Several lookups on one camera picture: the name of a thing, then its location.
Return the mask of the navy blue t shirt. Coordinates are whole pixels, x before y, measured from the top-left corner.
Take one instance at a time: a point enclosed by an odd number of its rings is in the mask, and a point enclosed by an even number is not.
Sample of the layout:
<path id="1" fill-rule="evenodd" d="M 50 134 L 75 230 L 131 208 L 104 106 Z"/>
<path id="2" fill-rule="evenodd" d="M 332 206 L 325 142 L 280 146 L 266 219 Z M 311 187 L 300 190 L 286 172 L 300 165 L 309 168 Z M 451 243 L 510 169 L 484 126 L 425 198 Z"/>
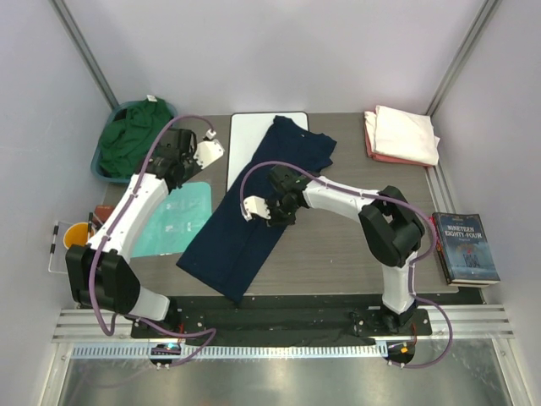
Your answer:
<path id="1" fill-rule="evenodd" d="M 210 219 L 181 254 L 177 267 L 238 303 L 285 231 L 269 226 L 275 197 L 271 168 L 292 164 L 317 173 L 332 164 L 336 141 L 276 116 L 249 162 Z"/>

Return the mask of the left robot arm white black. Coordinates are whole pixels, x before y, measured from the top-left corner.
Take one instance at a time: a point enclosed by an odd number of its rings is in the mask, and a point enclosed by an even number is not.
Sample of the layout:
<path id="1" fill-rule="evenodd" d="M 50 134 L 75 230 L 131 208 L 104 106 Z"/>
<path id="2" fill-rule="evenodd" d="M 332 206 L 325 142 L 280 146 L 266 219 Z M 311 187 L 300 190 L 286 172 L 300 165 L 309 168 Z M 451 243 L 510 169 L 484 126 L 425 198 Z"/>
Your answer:
<path id="1" fill-rule="evenodd" d="M 194 131 L 169 132 L 175 143 L 159 143 L 148 162 L 136 168 L 122 199 L 104 225 L 82 245 L 65 255 L 74 301 L 122 316 L 150 319 L 161 337 L 179 329 L 180 317 L 172 301 L 145 288 L 130 267 L 140 235 L 159 205 L 196 174 L 223 155 L 217 140 L 197 141 Z"/>

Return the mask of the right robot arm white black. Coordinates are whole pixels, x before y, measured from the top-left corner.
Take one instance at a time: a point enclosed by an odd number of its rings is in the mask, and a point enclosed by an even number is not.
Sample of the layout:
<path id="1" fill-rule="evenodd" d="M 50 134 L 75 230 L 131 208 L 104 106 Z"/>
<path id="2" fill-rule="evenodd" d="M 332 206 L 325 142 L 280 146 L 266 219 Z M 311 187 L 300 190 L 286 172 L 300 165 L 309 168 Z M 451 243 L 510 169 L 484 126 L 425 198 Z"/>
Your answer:
<path id="1" fill-rule="evenodd" d="M 277 192 L 266 201 L 269 225 L 292 225 L 299 208 L 329 211 L 360 224 L 369 251 L 381 264 L 384 281 L 378 318 L 390 333 L 413 324 L 418 308 L 413 287 L 415 261 L 425 228 L 395 187 L 381 191 L 353 188 L 323 176 L 274 166 L 268 176 Z"/>

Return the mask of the teal cutting board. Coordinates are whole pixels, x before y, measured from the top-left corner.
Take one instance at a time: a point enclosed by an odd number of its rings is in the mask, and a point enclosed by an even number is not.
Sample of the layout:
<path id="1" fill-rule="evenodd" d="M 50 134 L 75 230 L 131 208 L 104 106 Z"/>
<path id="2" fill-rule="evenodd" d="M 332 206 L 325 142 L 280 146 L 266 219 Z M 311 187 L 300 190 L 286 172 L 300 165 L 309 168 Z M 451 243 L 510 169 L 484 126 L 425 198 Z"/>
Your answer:
<path id="1" fill-rule="evenodd" d="M 210 219 L 211 187 L 186 183 L 156 208 L 132 251 L 133 258 L 183 253 Z"/>

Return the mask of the white board with black rim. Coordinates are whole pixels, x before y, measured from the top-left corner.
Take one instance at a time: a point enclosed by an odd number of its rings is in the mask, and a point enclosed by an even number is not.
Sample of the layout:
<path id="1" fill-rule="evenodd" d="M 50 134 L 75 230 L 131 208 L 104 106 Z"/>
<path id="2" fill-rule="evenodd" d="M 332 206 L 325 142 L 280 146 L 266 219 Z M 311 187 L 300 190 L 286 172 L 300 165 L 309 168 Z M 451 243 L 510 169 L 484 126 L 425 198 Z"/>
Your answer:
<path id="1" fill-rule="evenodd" d="M 250 162 L 275 116 L 290 118 L 298 127 L 309 129 L 306 112 L 237 112 L 231 116 L 227 190 Z"/>

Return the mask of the brown red block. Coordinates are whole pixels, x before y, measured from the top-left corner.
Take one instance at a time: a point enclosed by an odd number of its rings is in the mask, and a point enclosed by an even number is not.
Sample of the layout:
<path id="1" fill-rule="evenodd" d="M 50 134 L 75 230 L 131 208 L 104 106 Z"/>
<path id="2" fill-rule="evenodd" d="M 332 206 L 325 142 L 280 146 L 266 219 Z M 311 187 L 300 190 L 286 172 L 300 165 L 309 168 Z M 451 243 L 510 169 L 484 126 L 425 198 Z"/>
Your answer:
<path id="1" fill-rule="evenodd" d="M 104 224 L 114 211 L 113 206 L 98 205 L 94 209 L 94 220 L 96 224 Z"/>

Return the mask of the white mug orange inside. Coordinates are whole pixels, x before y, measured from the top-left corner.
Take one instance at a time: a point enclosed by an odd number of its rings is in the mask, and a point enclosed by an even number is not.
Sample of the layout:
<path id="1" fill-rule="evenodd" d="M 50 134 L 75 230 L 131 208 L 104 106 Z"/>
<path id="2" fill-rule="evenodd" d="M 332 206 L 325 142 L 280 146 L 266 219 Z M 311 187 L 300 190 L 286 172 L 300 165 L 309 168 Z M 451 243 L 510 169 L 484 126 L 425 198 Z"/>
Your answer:
<path id="1" fill-rule="evenodd" d="M 63 235 L 63 245 L 66 250 L 73 245 L 85 246 L 94 235 L 94 229 L 87 222 L 78 222 L 70 226 Z"/>

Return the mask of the black white marker pen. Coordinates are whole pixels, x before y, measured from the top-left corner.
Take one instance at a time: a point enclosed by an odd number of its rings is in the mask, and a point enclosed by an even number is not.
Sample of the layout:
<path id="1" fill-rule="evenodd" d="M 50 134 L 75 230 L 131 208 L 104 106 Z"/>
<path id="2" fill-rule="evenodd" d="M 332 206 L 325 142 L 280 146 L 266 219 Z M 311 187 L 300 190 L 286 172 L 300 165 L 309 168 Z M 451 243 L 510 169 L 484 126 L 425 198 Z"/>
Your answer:
<path id="1" fill-rule="evenodd" d="M 52 242 L 50 244 L 50 250 L 49 250 L 49 254 L 50 255 L 54 255 L 55 253 L 55 250 L 56 250 L 56 241 L 57 241 L 57 236 L 58 236 L 58 229 L 59 229 L 59 226 L 58 224 L 56 224 L 53 228 L 53 231 L 52 231 Z"/>

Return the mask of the clear acrylic tray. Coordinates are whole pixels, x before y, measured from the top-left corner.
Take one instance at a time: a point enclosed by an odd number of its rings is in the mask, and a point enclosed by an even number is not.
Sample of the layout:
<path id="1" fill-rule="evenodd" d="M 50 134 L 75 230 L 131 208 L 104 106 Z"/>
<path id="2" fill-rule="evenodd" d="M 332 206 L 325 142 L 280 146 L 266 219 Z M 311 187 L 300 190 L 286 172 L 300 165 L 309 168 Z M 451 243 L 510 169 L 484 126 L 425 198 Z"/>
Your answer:
<path id="1" fill-rule="evenodd" d="M 47 270 L 53 274 L 67 275 L 68 269 L 66 266 L 65 255 L 67 254 L 69 249 L 66 250 L 63 245 L 63 235 L 68 230 L 68 228 L 74 225 L 75 223 L 72 224 L 68 222 L 59 221 L 56 224 L 58 224 L 59 226 L 58 236 L 57 236 L 57 241 L 56 241 L 57 246 L 56 246 L 54 255 L 49 254 L 49 262 L 48 262 Z"/>

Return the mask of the dark blue book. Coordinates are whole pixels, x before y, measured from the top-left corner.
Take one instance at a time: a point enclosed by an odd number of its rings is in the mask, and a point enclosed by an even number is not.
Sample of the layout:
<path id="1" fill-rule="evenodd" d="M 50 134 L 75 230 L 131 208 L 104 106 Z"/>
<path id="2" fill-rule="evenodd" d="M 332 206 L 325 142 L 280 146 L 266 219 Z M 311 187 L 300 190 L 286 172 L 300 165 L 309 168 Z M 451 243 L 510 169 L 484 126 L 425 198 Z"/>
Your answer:
<path id="1" fill-rule="evenodd" d="M 500 282 L 479 214 L 434 212 L 450 286 L 483 288 Z"/>

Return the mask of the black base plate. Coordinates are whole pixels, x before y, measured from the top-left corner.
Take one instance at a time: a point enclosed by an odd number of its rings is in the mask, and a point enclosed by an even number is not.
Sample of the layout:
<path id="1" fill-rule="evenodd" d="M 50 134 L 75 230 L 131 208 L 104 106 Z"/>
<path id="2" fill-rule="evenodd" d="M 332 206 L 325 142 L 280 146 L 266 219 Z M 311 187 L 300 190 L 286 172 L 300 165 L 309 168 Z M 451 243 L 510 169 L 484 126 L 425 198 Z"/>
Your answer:
<path id="1" fill-rule="evenodd" d="M 155 323 L 184 334 L 214 327 L 221 343 L 249 338 L 285 346 L 316 339 L 432 334 L 427 310 L 414 304 L 404 315 L 392 315 L 374 294 L 247 296 L 238 304 L 218 296 L 177 296 L 165 319 Z"/>

